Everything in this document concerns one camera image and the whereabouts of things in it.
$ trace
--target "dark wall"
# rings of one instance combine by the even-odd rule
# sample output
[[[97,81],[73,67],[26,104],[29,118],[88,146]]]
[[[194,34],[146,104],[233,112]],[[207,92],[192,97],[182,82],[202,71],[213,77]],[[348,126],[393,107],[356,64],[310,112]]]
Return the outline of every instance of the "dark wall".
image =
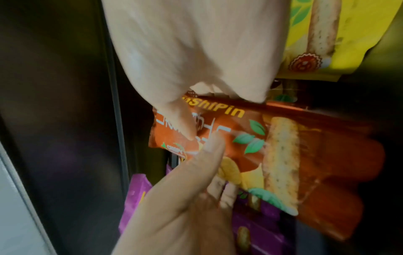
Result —
[[[96,0],[0,2],[0,141],[58,254],[118,239],[128,177],[104,32]]]

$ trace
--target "snack package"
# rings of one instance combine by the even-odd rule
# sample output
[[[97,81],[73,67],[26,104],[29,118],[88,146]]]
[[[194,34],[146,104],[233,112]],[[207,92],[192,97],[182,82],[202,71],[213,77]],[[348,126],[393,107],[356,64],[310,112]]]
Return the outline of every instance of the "snack package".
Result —
[[[292,0],[278,78],[337,81],[361,64],[402,0]]]
[[[131,178],[129,191],[125,200],[125,210],[119,223],[119,232],[122,234],[137,206],[152,188],[145,174],[134,174]]]
[[[167,165],[166,173],[172,168]],[[145,194],[152,188],[144,174],[135,174],[126,196],[125,210],[119,224],[122,234]],[[234,205],[232,230],[237,252],[240,255],[294,255],[295,221],[280,219],[279,210],[267,204],[269,217],[247,208],[243,199],[238,198]]]
[[[189,159],[218,131],[226,140],[219,176],[288,214],[316,222],[334,238],[352,234],[362,214],[354,189],[378,175],[385,157],[382,145],[366,137],[367,126],[288,106],[183,99],[197,123],[196,139],[187,140],[154,110],[151,147]],[[324,196],[329,190],[332,196]],[[351,210],[341,210],[352,203]]]

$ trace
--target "red snack bag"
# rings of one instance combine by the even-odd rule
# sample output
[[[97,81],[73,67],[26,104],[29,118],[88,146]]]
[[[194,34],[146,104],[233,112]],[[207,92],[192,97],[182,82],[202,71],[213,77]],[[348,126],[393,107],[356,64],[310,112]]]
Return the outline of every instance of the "red snack bag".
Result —
[[[322,194],[329,190],[325,182],[329,178],[359,183],[375,178],[381,170],[383,147],[360,132],[362,125],[288,106],[211,97],[183,99],[197,123],[196,139],[187,140],[155,110],[151,147],[191,158],[218,131],[226,140],[221,177],[305,222],[320,222],[311,225],[337,239],[352,234],[362,206],[340,214],[337,208],[319,208],[321,203],[315,201],[327,199]],[[351,192],[343,185],[340,189],[329,203],[354,200],[361,204],[354,193],[354,198],[346,196]],[[332,222],[334,213],[346,222]]]

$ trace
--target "human hand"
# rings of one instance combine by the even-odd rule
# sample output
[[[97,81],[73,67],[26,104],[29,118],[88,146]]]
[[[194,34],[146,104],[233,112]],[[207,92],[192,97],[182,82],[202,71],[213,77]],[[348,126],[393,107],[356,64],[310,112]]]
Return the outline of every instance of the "human hand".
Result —
[[[103,0],[103,7],[131,84],[194,139],[181,99],[190,86],[265,100],[282,61],[290,0]]]
[[[225,181],[215,176],[224,150],[224,139],[215,133],[193,159],[157,183],[138,206],[113,255],[235,254],[231,214],[237,187],[224,188]]]

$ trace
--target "orange snack package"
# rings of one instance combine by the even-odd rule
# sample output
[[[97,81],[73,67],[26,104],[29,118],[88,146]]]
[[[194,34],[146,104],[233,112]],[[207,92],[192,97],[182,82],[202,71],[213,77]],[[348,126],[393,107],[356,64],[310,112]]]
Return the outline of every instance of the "orange snack package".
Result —
[[[226,149],[218,175],[336,239],[361,220],[354,187],[374,179],[385,153],[367,126],[285,105],[184,96],[197,124],[187,140],[157,110],[149,146],[192,158],[220,132]]]

